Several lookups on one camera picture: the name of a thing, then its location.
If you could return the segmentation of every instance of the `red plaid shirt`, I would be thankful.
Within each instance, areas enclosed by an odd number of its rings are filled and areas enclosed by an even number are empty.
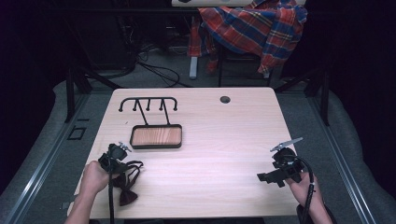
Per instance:
[[[192,23],[188,55],[215,55],[214,38],[236,53],[260,56],[260,73],[268,73],[289,58],[301,39],[307,15],[295,0],[254,0],[244,8],[206,7],[199,11],[203,22]]]

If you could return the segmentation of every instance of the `hand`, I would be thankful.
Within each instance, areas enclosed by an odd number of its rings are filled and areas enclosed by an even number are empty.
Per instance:
[[[306,196],[308,195],[308,188],[310,185],[309,181],[309,173],[301,173],[301,182],[296,183],[292,179],[286,179],[286,183],[289,184],[290,190],[294,195],[294,198],[297,202],[305,206]],[[311,205],[309,207],[309,216],[311,216],[314,223],[332,223],[332,220],[329,214],[326,211],[326,208],[323,203],[323,198],[320,192],[318,179],[314,176],[314,193],[312,195]]]
[[[79,187],[79,194],[97,194],[108,184],[108,173],[101,167],[99,161],[91,161],[85,165],[84,173]]]
[[[104,189],[107,183],[108,173],[102,169],[99,161],[91,161],[90,164],[86,165],[79,186],[79,194],[65,223],[88,223],[96,194]]]

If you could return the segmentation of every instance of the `gray floor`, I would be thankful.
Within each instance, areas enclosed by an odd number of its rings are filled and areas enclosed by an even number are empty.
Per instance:
[[[142,57],[147,58],[149,64],[174,69],[180,74],[180,81],[187,85],[216,88],[217,75],[205,72],[207,58],[199,60],[198,78],[189,79],[190,61],[183,50],[153,50]],[[241,69],[241,65],[225,64],[225,76],[237,69]],[[249,69],[254,73],[254,66]],[[273,88],[283,84],[278,75],[279,71],[272,79]],[[162,88],[170,84],[141,66],[127,76],[111,80],[127,88]],[[238,79],[227,82],[237,86],[259,83],[258,80],[243,83]],[[108,87],[96,80],[91,80],[91,84],[93,92],[90,95],[76,91],[77,114],[68,124],[64,123],[65,84],[54,89],[57,99],[51,116],[21,169],[0,197],[0,223],[60,223],[65,220],[66,209],[61,207],[74,193],[111,96]],[[295,145],[296,150],[313,167],[326,204],[338,223],[395,223],[396,202],[375,183],[362,161],[359,137],[342,104],[331,94],[331,126],[324,126],[318,117],[318,100],[304,97],[304,86],[301,83],[288,92],[279,93],[277,98],[291,137],[304,138]],[[85,128],[82,139],[67,140],[73,128]],[[265,223],[298,223],[297,217],[266,217],[264,220]]]

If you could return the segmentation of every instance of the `human hand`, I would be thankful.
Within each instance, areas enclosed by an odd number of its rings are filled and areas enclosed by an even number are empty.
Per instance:
[[[293,193],[294,198],[297,200],[297,202],[300,205],[305,206],[306,196],[308,195],[309,185],[311,184],[309,180],[309,173],[300,173],[300,177],[302,179],[300,183],[296,183],[291,178],[286,179],[285,181],[289,184],[290,190]],[[312,195],[311,205],[309,207],[309,216],[311,216],[312,220],[316,224],[332,223],[332,220],[326,211],[326,207],[324,206],[322,194],[320,192],[318,179],[316,176],[314,176],[314,182],[315,187],[314,193]]]
[[[85,165],[82,175],[79,194],[97,194],[108,184],[108,173],[102,169],[99,161],[91,161]]]

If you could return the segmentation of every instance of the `table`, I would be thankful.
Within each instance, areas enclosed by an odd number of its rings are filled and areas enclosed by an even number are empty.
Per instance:
[[[144,121],[132,101],[119,112],[123,99],[164,96],[177,99],[177,111],[167,107],[170,123],[182,126],[182,146],[128,152],[123,162],[145,164],[132,187],[139,197],[119,207],[120,190],[114,189],[115,218],[295,216],[297,202],[289,188],[257,177],[275,170],[270,149],[290,140],[270,88],[115,90],[87,163],[99,159],[111,143],[131,148],[132,128]],[[222,96],[231,101],[222,103]],[[148,124],[166,123],[159,107],[151,102],[145,112]],[[97,195],[91,218],[109,218],[107,189]]]

